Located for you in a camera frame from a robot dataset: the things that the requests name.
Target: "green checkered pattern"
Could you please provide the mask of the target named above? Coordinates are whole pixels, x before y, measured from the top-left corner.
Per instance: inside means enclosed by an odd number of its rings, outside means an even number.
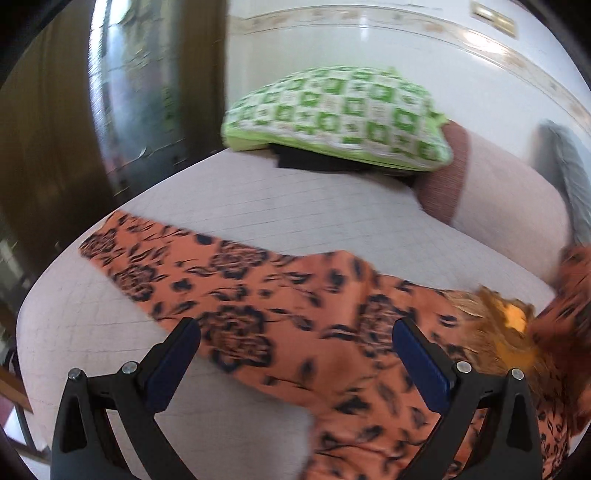
[[[287,145],[383,167],[432,171],[452,160],[425,88],[392,71],[328,67],[252,92],[226,114],[234,150]]]

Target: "gray pillow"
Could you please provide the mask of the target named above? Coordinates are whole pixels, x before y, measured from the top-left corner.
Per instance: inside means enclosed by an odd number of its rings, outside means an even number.
[[[574,241],[579,245],[591,245],[591,153],[569,128],[550,121],[544,128],[564,177]]]

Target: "silver bolt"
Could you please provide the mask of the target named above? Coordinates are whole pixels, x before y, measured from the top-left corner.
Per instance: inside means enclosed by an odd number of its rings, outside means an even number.
[[[70,380],[77,380],[81,373],[82,370],[80,370],[79,368],[72,368],[72,370],[68,372],[68,378]]]
[[[137,369],[138,369],[137,362],[127,362],[126,364],[123,364],[123,366],[121,367],[121,371],[126,375],[132,374]]]
[[[456,368],[463,374],[469,374],[472,371],[472,366],[468,362],[458,362]]]
[[[525,374],[518,368],[511,370],[511,375],[513,375],[513,378],[516,380],[523,380],[525,378]]]

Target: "mattress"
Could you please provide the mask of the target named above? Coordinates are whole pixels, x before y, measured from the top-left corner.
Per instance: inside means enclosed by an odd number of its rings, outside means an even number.
[[[123,205],[136,215],[291,255],[345,249],[389,275],[438,287],[483,284],[537,311],[553,298],[533,274],[426,215],[414,193],[381,176],[275,168],[266,151],[223,151]],[[139,361],[165,333],[69,246],[37,281],[19,314],[25,387],[51,444],[67,372],[110,374]],[[148,478],[116,414],[132,472]],[[156,420],[200,480],[295,479],[311,417],[195,358]]]

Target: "black object under pillow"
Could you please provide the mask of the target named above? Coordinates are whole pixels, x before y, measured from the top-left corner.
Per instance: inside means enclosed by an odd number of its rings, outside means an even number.
[[[372,170],[372,166],[355,160],[331,157],[322,153],[315,153],[301,148],[286,147],[285,145],[270,144],[279,162],[278,168],[295,168],[318,172],[364,172]]]

